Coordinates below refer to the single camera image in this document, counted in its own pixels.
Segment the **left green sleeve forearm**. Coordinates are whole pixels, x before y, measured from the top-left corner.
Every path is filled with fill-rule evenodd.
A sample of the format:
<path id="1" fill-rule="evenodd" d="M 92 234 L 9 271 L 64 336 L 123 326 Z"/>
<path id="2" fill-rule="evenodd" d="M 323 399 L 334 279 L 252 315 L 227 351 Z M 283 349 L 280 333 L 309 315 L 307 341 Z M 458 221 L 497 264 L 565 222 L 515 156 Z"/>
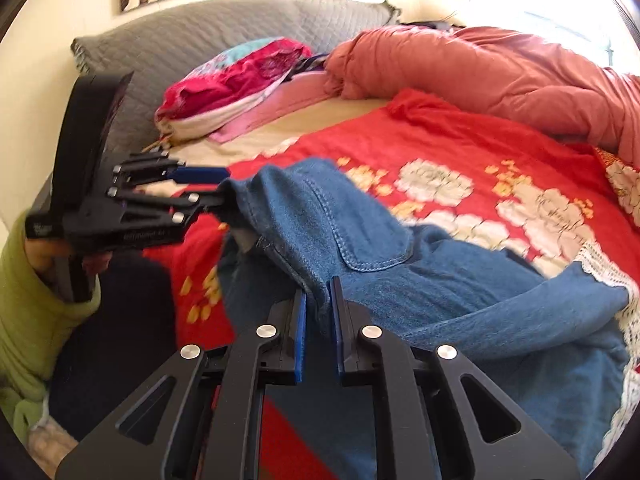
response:
<path id="1" fill-rule="evenodd" d="M 1 254 L 1 411 L 25 444 L 42 419 L 48 382 L 75 328 L 99 309 L 100 281 L 85 302 L 63 301 L 28 262 L 25 216 L 18 217 Z"/>

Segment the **left hand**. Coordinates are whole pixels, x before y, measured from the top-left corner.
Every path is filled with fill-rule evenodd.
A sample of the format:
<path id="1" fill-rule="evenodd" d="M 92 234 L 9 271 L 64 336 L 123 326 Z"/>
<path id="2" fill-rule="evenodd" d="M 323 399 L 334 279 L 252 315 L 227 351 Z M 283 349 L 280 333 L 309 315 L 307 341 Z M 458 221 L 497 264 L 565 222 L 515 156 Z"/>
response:
<path id="1" fill-rule="evenodd" d="M 40 238 L 39 240 L 26 238 L 24 251 L 29 264 L 38 274 L 40 280 L 46 283 L 50 289 L 54 289 L 58 280 L 54 270 L 55 261 L 70 258 L 74 254 L 70 244 L 65 240 L 47 240 L 46 238 Z M 106 252 L 105 254 L 85 257 L 82 260 L 85 274 L 87 276 L 96 276 L 104 272 L 111 262 L 112 255 L 111 252 Z"/>

